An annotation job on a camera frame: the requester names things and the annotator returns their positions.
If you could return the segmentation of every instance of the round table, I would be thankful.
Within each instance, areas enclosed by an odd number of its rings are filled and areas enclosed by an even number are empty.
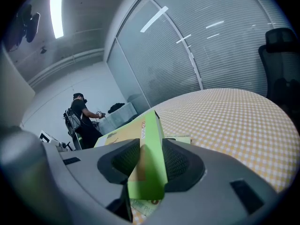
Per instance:
[[[239,89],[206,89],[152,109],[160,116],[165,135],[191,135],[192,145],[238,159],[278,192],[296,174],[299,134],[285,112],[263,96]],[[135,209],[133,215],[136,224],[145,219]]]

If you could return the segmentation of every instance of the black pants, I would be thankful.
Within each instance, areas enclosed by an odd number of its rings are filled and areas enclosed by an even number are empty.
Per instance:
[[[77,131],[82,138],[82,149],[93,148],[102,134],[94,127],[82,126]]]

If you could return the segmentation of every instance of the white wall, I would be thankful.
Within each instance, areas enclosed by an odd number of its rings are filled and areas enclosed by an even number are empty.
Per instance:
[[[0,125],[19,126],[34,90],[14,67],[4,45],[0,48]]]
[[[119,30],[119,27],[121,26],[124,18],[136,1],[137,0],[123,0],[117,12],[115,13],[105,39],[103,61],[107,61],[109,52],[113,45],[114,38]]]
[[[71,137],[63,113],[70,107],[74,93],[84,95],[88,100],[86,106],[93,113],[97,110],[107,113],[115,103],[126,102],[106,62],[91,66],[73,64],[34,89],[36,96],[22,120],[24,129],[36,135],[43,130],[65,143]]]

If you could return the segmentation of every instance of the person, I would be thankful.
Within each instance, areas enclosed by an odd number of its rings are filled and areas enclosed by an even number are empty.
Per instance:
[[[82,137],[83,147],[82,149],[93,148],[102,134],[95,129],[89,118],[101,119],[105,114],[100,113],[94,114],[90,112],[86,107],[87,100],[84,99],[82,93],[75,93],[73,95],[73,102],[71,104],[72,111],[81,118],[81,126],[76,130],[77,133]]]

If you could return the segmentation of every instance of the ceiling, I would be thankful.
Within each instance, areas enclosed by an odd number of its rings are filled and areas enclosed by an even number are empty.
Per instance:
[[[28,82],[59,67],[68,60],[98,57],[103,60],[105,36],[122,0],[62,0],[64,36],[55,39],[50,16],[50,0],[28,0],[32,14],[40,13],[36,37],[23,38],[20,46],[8,52],[16,68]],[[46,53],[41,54],[45,46]]]

